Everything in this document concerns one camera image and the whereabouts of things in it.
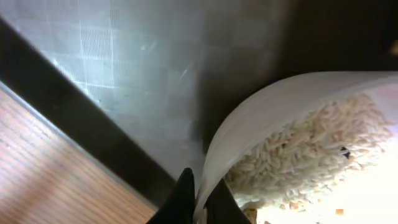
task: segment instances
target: wooden floor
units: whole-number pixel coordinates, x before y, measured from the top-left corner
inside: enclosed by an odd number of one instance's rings
[[[0,223],[145,223],[154,211],[0,91]]]

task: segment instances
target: uncooked rice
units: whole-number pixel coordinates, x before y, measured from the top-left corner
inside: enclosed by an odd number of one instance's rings
[[[389,125],[366,94],[331,101],[264,138],[224,179],[241,208],[308,211],[377,165]]]

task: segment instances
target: black object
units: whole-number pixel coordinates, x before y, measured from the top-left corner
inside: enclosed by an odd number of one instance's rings
[[[193,174],[190,168],[185,168],[165,204],[147,224],[192,224],[194,208],[195,185]]]
[[[192,224],[195,208],[195,187],[190,168],[185,168],[166,203],[147,222],[147,224]],[[250,224],[224,180],[221,180],[209,196],[207,203],[207,224]]]
[[[341,148],[341,151],[345,151],[345,150],[347,150],[348,152],[347,152],[347,153],[344,153],[343,156],[345,156],[345,157],[348,159],[348,158],[349,158],[349,155],[350,155],[351,153],[349,152],[349,150],[348,150],[346,147],[343,146],[343,147]]]
[[[207,224],[250,224],[236,204],[223,179],[209,196],[207,203]]]

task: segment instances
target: rice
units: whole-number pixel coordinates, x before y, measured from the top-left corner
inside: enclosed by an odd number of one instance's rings
[[[241,208],[309,211],[379,164],[389,125],[366,94],[331,101],[264,136],[224,179]]]

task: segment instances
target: white container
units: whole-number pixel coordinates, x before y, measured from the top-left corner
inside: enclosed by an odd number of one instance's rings
[[[250,96],[225,119],[210,144],[194,221],[203,219],[207,198],[247,150],[324,102],[367,90],[386,117],[398,122],[398,99],[391,97],[396,93],[398,98],[394,83],[398,72],[319,72],[281,80]],[[388,85],[388,91],[380,88]],[[395,100],[394,105],[385,100],[386,95]]]

